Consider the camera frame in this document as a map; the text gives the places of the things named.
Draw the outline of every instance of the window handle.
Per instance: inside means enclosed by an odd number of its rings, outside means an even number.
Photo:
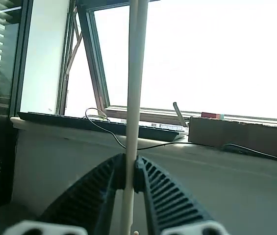
[[[184,126],[184,127],[187,127],[188,125],[185,122],[185,120],[184,120],[184,118],[181,114],[181,111],[179,110],[176,102],[173,102],[173,107],[174,107],[174,110],[176,111],[177,118],[178,118],[179,122],[181,123],[181,125]]]

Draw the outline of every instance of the window sash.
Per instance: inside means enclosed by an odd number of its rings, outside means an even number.
[[[94,12],[97,10],[121,7],[126,5],[129,5],[128,0],[76,0],[81,33],[84,38],[83,41],[85,45],[97,108],[104,111],[109,117],[124,119],[126,119],[127,107],[110,105]],[[70,30],[73,34],[74,27],[71,27]],[[65,98],[61,100],[61,106],[65,107],[65,100]],[[200,117],[201,115],[201,113],[199,112],[182,111],[181,113],[186,121],[189,121],[190,117]],[[277,125],[276,118],[248,117],[225,114],[225,119],[250,123],[265,123],[270,125]],[[177,114],[173,109],[161,110],[141,108],[140,120],[181,125],[177,118]]]

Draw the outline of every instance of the red object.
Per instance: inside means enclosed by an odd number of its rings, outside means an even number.
[[[204,118],[216,118],[216,119],[220,119],[220,114],[211,114],[211,113],[201,113],[201,117]]]

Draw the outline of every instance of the metal window frame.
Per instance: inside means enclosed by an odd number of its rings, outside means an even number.
[[[55,108],[56,114],[64,114],[66,100],[67,100],[67,89],[69,82],[69,75],[66,74],[66,68],[70,61],[73,47],[73,38],[74,38],[74,8],[75,8],[75,0],[70,0],[67,18],[66,18],[66,30],[64,37],[64,46],[62,52],[62,64],[60,71],[60,79],[59,79],[59,88],[57,94],[57,103]]]
[[[27,46],[31,21],[33,0],[24,0],[19,26],[17,46],[15,53],[14,71],[11,87],[11,100],[9,116],[16,117],[21,109],[21,99],[23,92],[25,64],[27,56]]]
[[[122,119],[126,119],[127,107],[110,105],[94,12],[97,10],[104,10],[127,5],[129,5],[129,0],[76,0],[76,7],[79,15],[81,33],[84,39],[86,56],[88,60],[88,66],[94,89],[97,108],[105,112],[109,117]],[[65,107],[65,102],[66,97],[61,99],[60,105]],[[140,113],[141,121],[181,125],[174,109],[163,110],[141,108]],[[181,111],[181,113],[186,121],[188,121],[190,117],[200,117],[201,115],[200,112]],[[63,115],[64,110],[62,109],[59,112],[59,114]],[[244,121],[251,123],[268,123],[277,125],[277,118],[250,117],[238,115],[224,116],[225,119],[228,120]]]

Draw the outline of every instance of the open window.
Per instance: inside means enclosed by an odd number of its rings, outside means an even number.
[[[126,118],[128,1],[76,6],[96,106]],[[277,0],[151,1],[141,120],[179,124],[173,102],[186,120],[210,112],[277,124]]]

